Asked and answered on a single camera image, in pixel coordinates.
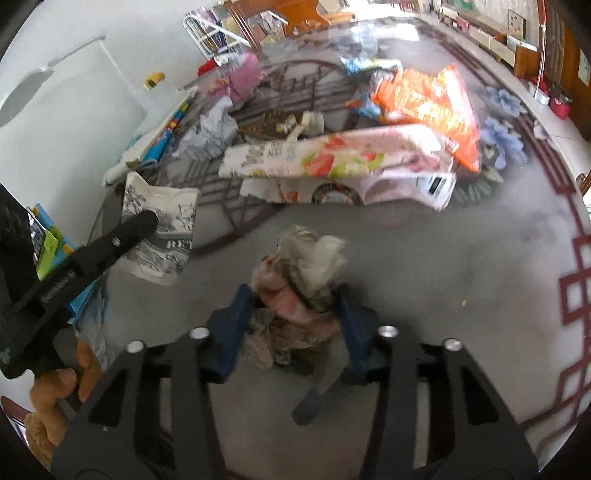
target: finger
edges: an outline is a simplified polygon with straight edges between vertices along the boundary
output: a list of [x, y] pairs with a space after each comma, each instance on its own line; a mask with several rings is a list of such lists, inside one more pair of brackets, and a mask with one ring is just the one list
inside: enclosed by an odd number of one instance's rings
[[78, 360], [78, 364], [82, 368], [90, 367], [92, 359], [96, 359], [95, 354], [92, 352], [92, 348], [90, 348], [90, 345], [79, 338], [76, 345], [76, 358]]
[[92, 355], [89, 359], [88, 367], [82, 372], [82, 380], [78, 388], [78, 397], [82, 403], [88, 400], [90, 392], [92, 392], [102, 376], [103, 372], [100, 369], [100, 362]]
[[49, 372], [35, 380], [30, 396], [43, 425], [47, 438], [59, 445], [66, 434], [66, 419], [56, 407], [58, 398], [66, 398], [76, 388], [76, 372], [63, 368]]

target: wall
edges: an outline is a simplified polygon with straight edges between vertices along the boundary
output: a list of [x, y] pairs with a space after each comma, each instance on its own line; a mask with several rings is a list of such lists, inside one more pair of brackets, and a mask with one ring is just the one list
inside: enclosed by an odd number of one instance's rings
[[527, 21], [525, 40], [533, 45], [538, 44], [538, 3], [537, 0], [472, 0], [474, 7], [481, 13], [497, 22], [507, 25], [507, 10], [511, 9], [523, 16]]
[[[101, 31], [135, 86], [158, 70], [172, 84], [185, 85], [204, 58], [182, 19], [201, 4], [47, 0], [0, 61], [0, 98], [32, 69]], [[104, 54], [89, 47], [59, 65], [21, 115], [0, 129], [0, 182], [25, 205], [41, 202], [72, 240], [84, 243], [106, 194], [102, 175], [119, 160], [143, 116]], [[31, 382], [30, 376], [7, 381], [0, 375], [0, 394], [26, 407]]]

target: silver screw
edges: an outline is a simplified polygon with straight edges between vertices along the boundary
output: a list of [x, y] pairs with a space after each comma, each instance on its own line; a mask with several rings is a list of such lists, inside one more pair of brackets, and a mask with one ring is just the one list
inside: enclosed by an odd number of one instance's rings
[[144, 344], [139, 340], [134, 340], [133, 342], [128, 343], [125, 349], [129, 353], [139, 353], [144, 349]]
[[378, 328], [378, 333], [384, 338], [394, 338], [398, 336], [398, 329], [391, 325], [382, 325]]
[[197, 327], [191, 330], [189, 336], [193, 340], [201, 340], [202, 338], [207, 338], [209, 336], [209, 329], [206, 327]]
[[448, 338], [445, 342], [443, 342], [443, 346], [450, 352], [459, 352], [462, 350], [461, 341], [456, 340], [455, 338]]

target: black metal bracket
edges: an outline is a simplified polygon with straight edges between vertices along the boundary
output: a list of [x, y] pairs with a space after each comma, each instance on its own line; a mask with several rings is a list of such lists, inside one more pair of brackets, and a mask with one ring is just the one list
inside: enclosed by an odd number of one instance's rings
[[[423, 345], [408, 326], [380, 326], [347, 286], [335, 298], [350, 355], [343, 380], [380, 384], [362, 480], [535, 478], [537, 461], [527, 441], [461, 342]], [[242, 286], [207, 327], [165, 346], [130, 343], [56, 450], [56, 477], [74, 480], [92, 471], [112, 480], [226, 478], [207, 383], [223, 383], [234, 370], [257, 302]], [[171, 379], [169, 448], [162, 448], [158, 426], [163, 378]], [[420, 381], [430, 385], [431, 432], [428, 463], [414, 469]]]

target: crumpled cloth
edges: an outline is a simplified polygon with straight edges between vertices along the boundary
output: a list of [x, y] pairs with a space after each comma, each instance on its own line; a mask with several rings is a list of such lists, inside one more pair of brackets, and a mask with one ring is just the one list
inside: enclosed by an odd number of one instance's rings
[[288, 365], [292, 350], [317, 346], [340, 331], [330, 288], [346, 265], [344, 244], [293, 226], [254, 269], [252, 288], [267, 307], [252, 315], [244, 343], [256, 365]]

